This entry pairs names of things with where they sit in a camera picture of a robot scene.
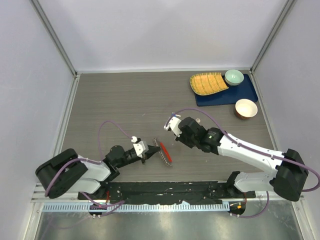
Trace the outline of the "blue tagged key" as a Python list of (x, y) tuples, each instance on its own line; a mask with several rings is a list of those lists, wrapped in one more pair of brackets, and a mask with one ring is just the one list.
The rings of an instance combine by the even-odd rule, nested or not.
[(171, 117), (172, 117), (172, 118), (180, 118), (181, 116), (178, 115), (178, 114), (176, 114), (175, 112), (173, 112), (173, 113), (171, 114)]

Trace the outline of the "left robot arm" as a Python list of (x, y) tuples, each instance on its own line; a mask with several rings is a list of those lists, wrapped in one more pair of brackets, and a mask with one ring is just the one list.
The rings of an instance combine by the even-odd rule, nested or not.
[(107, 192), (106, 184), (119, 174), (119, 168), (135, 162), (145, 163), (160, 151), (159, 146), (138, 144), (129, 150), (113, 146), (102, 161), (84, 158), (72, 148), (61, 152), (36, 170), (35, 175), (45, 189), (45, 196), (57, 199), (66, 193), (84, 192), (100, 200)]

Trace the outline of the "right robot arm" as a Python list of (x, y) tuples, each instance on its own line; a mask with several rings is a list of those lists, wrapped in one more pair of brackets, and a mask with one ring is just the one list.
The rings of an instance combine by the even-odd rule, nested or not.
[(224, 134), (216, 127), (205, 129), (191, 117), (183, 120), (173, 117), (166, 129), (173, 132), (176, 141), (189, 148), (196, 147), (204, 153), (231, 157), (261, 170), (255, 173), (232, 172), (225, 186), (230, 197), (236, 198), (251, 191), (266, 191), (292, 202), (300, 199), (309, 172), (303, 167), (304, 162), (297, 151), (263, 148), (234, 138), (229, 133)]

